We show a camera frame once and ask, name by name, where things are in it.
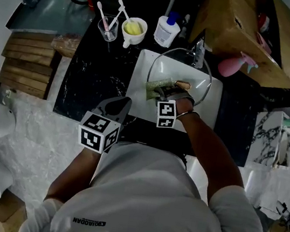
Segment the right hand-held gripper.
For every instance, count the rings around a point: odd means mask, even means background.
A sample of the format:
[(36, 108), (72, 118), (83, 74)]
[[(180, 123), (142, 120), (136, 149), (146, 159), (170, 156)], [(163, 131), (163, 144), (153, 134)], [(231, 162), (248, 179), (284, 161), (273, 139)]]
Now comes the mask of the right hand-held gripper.
[(193, 97), (180, 86), (161, 86), (155, 88), (157, 100), (157, 122), (159, 128), (173, 128), (177, 119), (176, 100), (188, 99), (195, 104)]

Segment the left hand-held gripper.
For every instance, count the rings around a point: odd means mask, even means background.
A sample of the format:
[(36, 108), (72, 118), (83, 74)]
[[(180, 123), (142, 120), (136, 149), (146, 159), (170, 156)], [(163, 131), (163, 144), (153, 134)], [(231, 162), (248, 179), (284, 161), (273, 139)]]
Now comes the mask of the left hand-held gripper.
[(125, 117), (132, 106), (129, 97), (112, 97), (87, 111), (78, 126), (78, 144), (103, 153), (119, 139)]

